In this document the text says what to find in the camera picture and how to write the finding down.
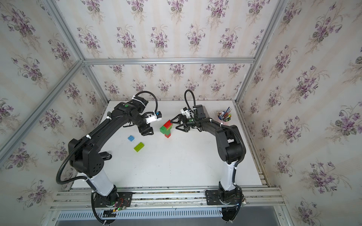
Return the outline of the small blue lego brick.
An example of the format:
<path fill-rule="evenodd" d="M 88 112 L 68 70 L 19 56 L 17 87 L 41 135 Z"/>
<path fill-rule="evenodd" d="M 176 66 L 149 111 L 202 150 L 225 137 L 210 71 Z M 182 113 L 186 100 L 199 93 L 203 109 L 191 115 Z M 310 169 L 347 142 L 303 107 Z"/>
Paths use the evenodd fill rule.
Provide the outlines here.
<path fill-rule="evenodd" d="M 129 140 L 130 142 L 134 141 L 134 136 L 130 135 L 130 136 L 128 137 L 128 140 Z"/>

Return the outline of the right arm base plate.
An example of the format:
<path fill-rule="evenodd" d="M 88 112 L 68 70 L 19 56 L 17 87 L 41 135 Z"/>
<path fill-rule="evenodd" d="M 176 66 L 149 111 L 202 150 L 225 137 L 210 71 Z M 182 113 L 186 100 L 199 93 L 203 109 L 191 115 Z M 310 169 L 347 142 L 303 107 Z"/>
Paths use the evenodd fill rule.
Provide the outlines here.
<path fill-rule="evenodd" d="M 235 188 L 225 191 L 222 188 L 205 191 L 207 205 L 237 205 L 244 202 L 242 191 Z"/>

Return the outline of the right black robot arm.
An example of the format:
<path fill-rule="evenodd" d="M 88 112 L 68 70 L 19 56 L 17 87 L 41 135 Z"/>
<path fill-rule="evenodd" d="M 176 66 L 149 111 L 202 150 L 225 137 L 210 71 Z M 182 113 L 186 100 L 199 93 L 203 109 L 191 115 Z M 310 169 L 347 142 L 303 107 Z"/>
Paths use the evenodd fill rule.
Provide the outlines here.
<path fill-rule="evenodd" d="M 184 99 L 187 107 L 182 109 L 171 123 L 176 124 L 175 129 L 179 131 L 187 133 L 196 129 L 199 132 L 208 132 L 215 137 L 218 155 L 226 164 L 219 181 L 217 196 L 223 204 L 231 203 L 233 200 L 243 202 L 242 189 L 236 184 L 236 172 L 247 150 L 238 127 L 224 125 L 209 117 L 205 107 L 196 104 L 195 95 L 190 89 L 185 91 Z"/>

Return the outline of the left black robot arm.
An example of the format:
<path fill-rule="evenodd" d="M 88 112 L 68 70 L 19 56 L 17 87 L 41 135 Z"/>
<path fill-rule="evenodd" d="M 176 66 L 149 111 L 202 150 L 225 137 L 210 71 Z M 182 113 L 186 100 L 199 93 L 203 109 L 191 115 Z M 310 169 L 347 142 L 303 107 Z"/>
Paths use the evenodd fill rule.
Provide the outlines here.
<path fill-rule="evenodd" d="M 68 143 L 68 156 L 57 172 L 57 184 L 84 180 L 99 196 L 116 199 L 117 188 L 103 169 L 105 160 L 110 159 L 111 155 L 102 152 L 102 147 L 124 125 L 137 126 L 142 136 L 153 135 L 151 123 L 162 119 L 157 108 L 152 112 L 144 112 L 148 101 L 141 94 L 137 93 L 128 102 L 120 102 L 92 132 Z"/>

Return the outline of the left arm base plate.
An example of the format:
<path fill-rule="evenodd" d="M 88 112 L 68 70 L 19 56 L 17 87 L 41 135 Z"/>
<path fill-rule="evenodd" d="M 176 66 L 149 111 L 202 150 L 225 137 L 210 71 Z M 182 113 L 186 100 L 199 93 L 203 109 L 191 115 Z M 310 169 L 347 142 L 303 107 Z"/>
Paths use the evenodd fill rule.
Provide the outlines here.
<path fill-rule="evenodd" d="M 93 199 L 95 208 L 126 208 L 131 206 L 133 193 L 132 192 L 117 192 L 109 196 L 101 196 L 98 193 L 95 194 Z"/>

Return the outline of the small green lego brick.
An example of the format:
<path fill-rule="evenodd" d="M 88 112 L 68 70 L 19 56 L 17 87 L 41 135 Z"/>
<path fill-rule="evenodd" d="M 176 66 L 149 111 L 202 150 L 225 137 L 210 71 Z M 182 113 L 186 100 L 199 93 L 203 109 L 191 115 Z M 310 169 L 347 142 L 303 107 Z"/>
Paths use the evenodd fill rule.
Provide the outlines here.
<path fill-rule="evenodd" d="M 161 132 L 162 134 L 165 134 L 165 133 L 167 132 L 167 128 L 166 128 L 165 126 L 162 126 L 162 127 L 160 128 L 160 132 Z"/>

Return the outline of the red long lego brick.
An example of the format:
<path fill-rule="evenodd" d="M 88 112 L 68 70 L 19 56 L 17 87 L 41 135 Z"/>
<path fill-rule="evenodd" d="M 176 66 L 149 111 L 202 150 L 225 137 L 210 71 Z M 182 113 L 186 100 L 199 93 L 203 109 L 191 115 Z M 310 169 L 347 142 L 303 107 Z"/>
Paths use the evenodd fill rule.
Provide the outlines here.
<path fill-rule="evenodd" d="M 168 120 L 163 126 L 165 126 L 166 128 L 172 126 L 172 122 L 170 120 Z"/>

